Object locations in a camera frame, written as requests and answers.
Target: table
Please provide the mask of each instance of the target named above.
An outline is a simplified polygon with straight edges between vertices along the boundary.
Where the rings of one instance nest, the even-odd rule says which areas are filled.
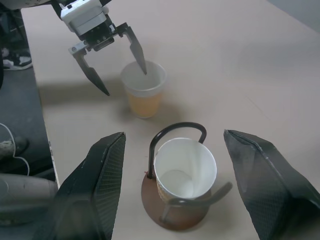
[[[320,191],[317,33],[265,0],[114,0],[108,6],[116,25],[132,26],[145,58],[168,72],[154,118],[130,113],[119,81],[122,68],[134,60],[127,39],[86,57],[109,89],[107,97],[69,54],[79,40],[50,6],[23,9],[22,15],[59,184],[96,141],[126,133],[113,240],[258,239],[236,187],[224,129],[269,140]],[[207,128],[204,144],[218,168],[214,187],[231,181],[234,188],[197,229],[178,233],[149,219],[140,191],[151,139],[181,121]],[[197,139],[199,133],[180,129],[162,143],[174,136]]]

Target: sneaker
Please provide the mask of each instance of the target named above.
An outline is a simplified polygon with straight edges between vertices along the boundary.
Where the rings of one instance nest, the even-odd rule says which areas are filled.
[[[18,71],[32,67],[31,56],[28,52],[19,53],[7,48],[3,48],[1,51],[4,70]]]

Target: brown circular base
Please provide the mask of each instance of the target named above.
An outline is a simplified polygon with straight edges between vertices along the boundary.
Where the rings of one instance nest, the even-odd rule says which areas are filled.
[[[211,196],[210,191],[199,199],[207,199]],[[194,227],[201,222],[208,213],[208,207],[171,207],[165,222],[161,220],[165,209],[165,203],[158,194],[157,181],[144,176],[141,187],[142,203],[146,213],[159,226],[182,231]]]

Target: plastic cup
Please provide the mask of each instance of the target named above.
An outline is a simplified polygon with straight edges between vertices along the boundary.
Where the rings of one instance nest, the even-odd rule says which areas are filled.
[[[174,138],[163,144],[154,159],[158,193],[164,202],[196,199],[208,192],[217,176],[214,156],[203,144]]]
[[[121,72],[130,108],[139,118],[154,116],[159,108],[167,80],[166,70],[157,63],[146,61],[145,75],[137,62],[128,64]]]

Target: cable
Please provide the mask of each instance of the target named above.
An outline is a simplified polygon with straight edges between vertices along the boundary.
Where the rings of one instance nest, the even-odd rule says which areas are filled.
[[[6,125],[4,125],[3,123],[1,123],[0,122],[0,125],[2,126],[2,127],[4,127],[7,131],[8,131],[8,133],[10,134],[10,137],[11,137],[11,139],[12,139],[12,143],[13,143],[13,155],[12,155],[12,157],[14,158],[14,159],[21,159],[22,161],[24,161],[24,163],[25,163],[25,165],[26,165],[26,168],[27,168],[27,170],[28,170],[28,172],[27,172],[27,176],[29,176],[29,174],[30,174],[30,166],[29,166],[29,163],[27,162],[27,160],[25,160],[23,157],[21,157],[21,156],[15,156],[16,155],[16,142],[15,142],[15,139],[14,139],[14,136],[13,136],[13,134],[12,134],[12,132],[10,131],[10,129],[6,126]]]

